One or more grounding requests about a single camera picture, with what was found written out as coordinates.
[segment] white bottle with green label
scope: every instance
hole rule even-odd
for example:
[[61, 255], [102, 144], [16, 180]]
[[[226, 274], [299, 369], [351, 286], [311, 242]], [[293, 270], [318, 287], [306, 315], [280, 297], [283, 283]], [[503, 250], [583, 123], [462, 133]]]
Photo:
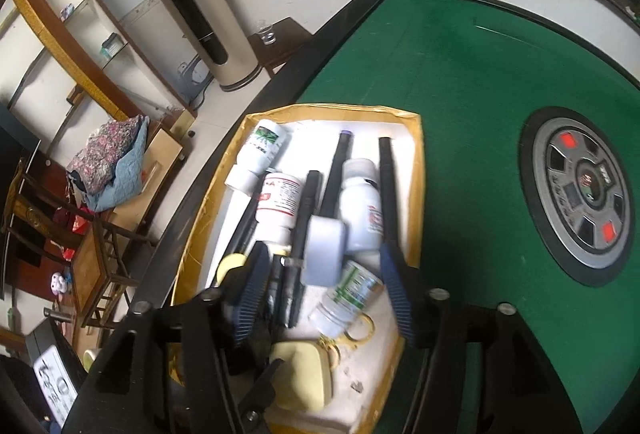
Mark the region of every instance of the white bottle with green label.
[[238, 151], [236, 164], [231, 167], [225, 185], [250, 196], [258, 178], [267, 170], [287, 138], [284, 127], [271, 120], [260, 120]]
[[309, 315], [309, 321], [325, 337], [343, 334], [371, 298], [382, 288], [382, 281], [361, 265], [347, 261], [338, 286], [327, 290]]

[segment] pill bottle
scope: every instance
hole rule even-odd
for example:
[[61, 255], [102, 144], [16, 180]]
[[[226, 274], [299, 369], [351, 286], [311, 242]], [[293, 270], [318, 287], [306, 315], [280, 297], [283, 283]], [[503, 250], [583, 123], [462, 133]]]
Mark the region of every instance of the pill bottle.
[[342, 167], [340, 218], [347, 225], [346, 254], [376, 252], [382, 244], [382, 206], [377, 172], [367, 158], [354, 158]]
[[298, 178], [272, 172], [267, 174], [255, 211], [255, 240], [287, 246], [296, 224], [302, 183]]
[[348, 260], [338, 286], [325, 292], [309, 321], [325, 337], [337, 338], [362, 313], [382, 288], [382, 281], [363, 266]]
[[271, 164], [288, 136], [281, 125], [271, 120], [260, 120], [238, 151], [236, 164], [226, 176], [225, 185], [250, 196], [258, 178]]

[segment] green table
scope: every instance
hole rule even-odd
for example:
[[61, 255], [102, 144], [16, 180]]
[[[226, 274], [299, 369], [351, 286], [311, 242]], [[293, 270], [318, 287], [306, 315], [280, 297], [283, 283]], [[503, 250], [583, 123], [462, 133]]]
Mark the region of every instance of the green table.
[[614, 144], [635, 188], [640, 91], [568, 37], [475, 0], [382, 0], [363, 19], [298, 101], [421, 115], [425, 279], [469, 303], [513, 303], [594, 432], [640, 366], [640, 254], [603, 287], [572, 280], [532, 222], [518, 139], [535, 110], [571, 108]]

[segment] television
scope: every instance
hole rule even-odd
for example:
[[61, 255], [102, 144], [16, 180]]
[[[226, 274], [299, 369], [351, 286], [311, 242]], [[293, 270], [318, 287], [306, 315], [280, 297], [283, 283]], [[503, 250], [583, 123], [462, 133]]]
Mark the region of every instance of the television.
[[[4, 210], [4, 202], [9, 190], [9, 185], [15, 176], [18, 162], [24, 158], [27, 162], [27, 170], [40, 145], [37, 138], [29, 129], [0, 104], [0, 213]], [[0, 244], [2, 245], [0, 261], [0, 300], [4, 300], [4, 276], [6, 271], [8, 234], [0, 232]]]

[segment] red button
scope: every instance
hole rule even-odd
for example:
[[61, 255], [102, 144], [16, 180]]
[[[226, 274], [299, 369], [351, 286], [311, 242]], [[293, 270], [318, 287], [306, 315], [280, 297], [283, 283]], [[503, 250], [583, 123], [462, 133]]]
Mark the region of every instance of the red button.
[[564, 132], [560, 135], [560, 140], [567, 149], [575, 149], [578, 146], [578, 142], [574, 138], [574, 135], [570, 132]]
[[602, 235], [607, 242], [611, 242], [616, 238], [616, 229], [611, 221], [607, 221], [602, 225]]

